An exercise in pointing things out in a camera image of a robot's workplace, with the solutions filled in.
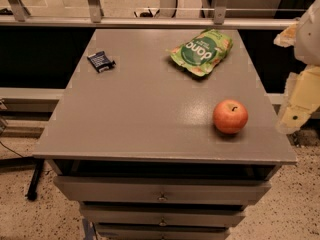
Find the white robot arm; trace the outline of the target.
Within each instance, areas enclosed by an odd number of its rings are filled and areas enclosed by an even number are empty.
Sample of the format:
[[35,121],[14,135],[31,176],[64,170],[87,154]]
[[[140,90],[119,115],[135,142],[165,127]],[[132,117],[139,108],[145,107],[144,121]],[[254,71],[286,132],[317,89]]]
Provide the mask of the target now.
[[276,129],[282,134],[298,131],[320,107],[320,0],[315,0],[299,21],[276,36],[274,43],[294,47],[294,56],[306,67],[290,73]]

